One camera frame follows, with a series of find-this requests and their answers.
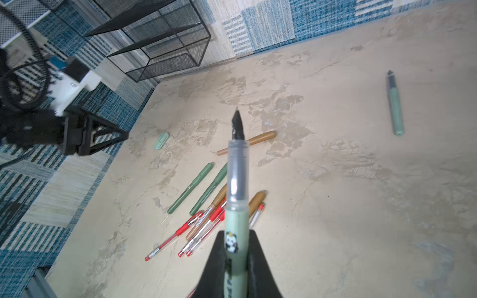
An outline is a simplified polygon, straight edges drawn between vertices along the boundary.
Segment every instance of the black wire mesh organizer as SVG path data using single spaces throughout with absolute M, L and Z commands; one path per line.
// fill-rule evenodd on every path
M 191 0 L 143 0 L 132 4 L 96 0 L 96 4 L 115 17 L 86 36 L 121 29 L 132 43 L 108 58 L 135 82 L 202 63 L 211 36 Z M 140 51 L 147 58 L 144 66 L 124 70 L 114 58 L 131 51 Z

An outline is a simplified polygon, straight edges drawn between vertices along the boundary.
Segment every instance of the pen nib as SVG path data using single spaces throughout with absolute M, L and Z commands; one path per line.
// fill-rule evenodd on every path
M 235 114 L 232 118 L 232 139 L 245 140 L 245 135 L 243 134 L 242 118 L 240 117 L 238 108 L 235 110 Z

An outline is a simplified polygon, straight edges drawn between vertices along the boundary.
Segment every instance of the checkered pattern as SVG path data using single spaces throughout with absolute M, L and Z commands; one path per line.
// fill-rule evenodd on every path
M 78 33 L 87 33 L 92 26 L 67 2 L 61 5 L 55 14 L 46 16 L 34 28 L 45 36 L 48 43 L 57 48 L 62 55 L 76 56 L 92 69 L 95 69 L 112 50 L 101 36 L 90 37 L 87 41 L 78 35 Z
M 83 107 L 129 131 L 152 91 L 150 89 L 137 110 L 104 84 L 100 84 Z M 85 96 L 86 92 L 80 93 L 75 103 L 81 102 Z M 65 159 L 55 146 L 38 146 L 27 165 L 12 166 L 0 171 L 0 208 L 11 209 L 12 206 L 17 206 L 15 202 L 21 205 L 16 212 L 7 214 L 0 220 L 0 226 L 3 227 L 0 236 L 5 238 L 0 247 L 0 297 L 19 297 L 36 268 L 53 264 L 121 145 L 116 144 L 104 150 L 110 155 L 110 159 L 66 228 L 25 222 L 16 225 Z M 0 146 L 0 158 L 2 155 L 14 158 L 20 154 L 20 150 L 13 145 Z
M 290 0 L 295 39 L 255 50 L 254 53 L 380 19 L 436 1 L 438 0 L 409 0 L 410 3 L 400 6 L 398 0 Z
M 48 8 L 36 0 L 2 0 L 2 2 L 8 3 L 6 7 L 27 26 L 48 12 Z M 0 28 L 0 45 L 19 32 L 17 27 L 2 14 L 0 14 Z
M 237 56 L 253 52 L 249 31 L 242 15 L 238 15 L 222 23 L 226 30 L 228 40 Z

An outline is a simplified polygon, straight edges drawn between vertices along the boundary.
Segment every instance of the brown pen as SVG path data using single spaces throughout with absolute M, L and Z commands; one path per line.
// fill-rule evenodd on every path
M 226 194 L 227 194 L 227 183 L 225 183 L 224 186 L 219 190 L 214 201 L 212 201 L 212 204 L 210 204 L 209 208 L 207 208 L 207 210 L 204 212 L 204 215 L 200 217 L 197 223 L 194 224 L 194 226 L 192 227 L 192 230 L 190 230 L 189 234 L 187 234 L 186 236 L 187 241 L 192 239 L 192 237 L 200 230 L 203 222 L 207 222 L 207 219 L 210 217 L 210 215 L 215 210 L 215 208 L 220 204 L 220 201 L 222 201 L 222 199 L 225 197 Z
M 250 208 L 250 216 L 257 210 L 257 208 L 260 206 L 260 204 L 263 202 L 265 199 L 266 194 L 264 192 L 257 192 L 252 198 L 252 200 L 249 202 L 249 208 Z
M 264 142 L 276 136 L 277 136 L 277 132 L 272 130 L 271 132 L 266 132 L 264 134 L 259 134 L 257 136 L 254 136 L 253 138 L 248 139 L 247 141 L 249 141 L 250 146 L 252 146 L 252 145 L 255 145 L 256 143 Z M 228 152 L 228 148 L 225 148 L 225 149 L 217 151 L 217 155 L 224 155 L 224 154 L 227 154 L 227 152 Z

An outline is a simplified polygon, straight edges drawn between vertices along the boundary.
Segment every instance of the light green pen barrel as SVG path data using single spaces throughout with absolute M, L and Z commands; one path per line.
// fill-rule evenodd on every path
M 217 187 L 217 185 L 224 179 L 224 177 L 227 175 L 227 164 L 223 166 L 217 176 L 215 177 L 214 181 L 209 185 L 207 190 L 204 192 L 204 194 L 200 197 L 200 199 L 197 201 L 197 203 L 192 207 L 190 210 L 189 214 L 194 215 L 197 213 L 199 208 L 202 206 L 202 204 L 207 200 L 207 198 L 210 196 L 210 194 L 214 191 L 214 189 Z
M 404 134 L 403 115 L 401 112 L 401 101 L 399 100 L 399 91 L 396 86 L 396 78 L 393 71 L 388 72 L 389 104 L 391 105 L 391 119 L 395 135 Z
M 213 163 L 208 163 L 202 171 L 200 171 L 199 175 L 192 181 L 192 183 L 186 188 L 186 190 L 180 195 L 180 197 L 172 204 L 172 206 L 169 207 L 167 210 L 167 213 L 171 214 L 173 213 L 177 207 L 182 203 L 182 201 L 185 200 L 185 198 L 196 188 L 197 185 L 204 179 L 205 176 L 212 170 L 214 167 Z
M 225 209 L 224 297 L 247 297 L 250 210 Z

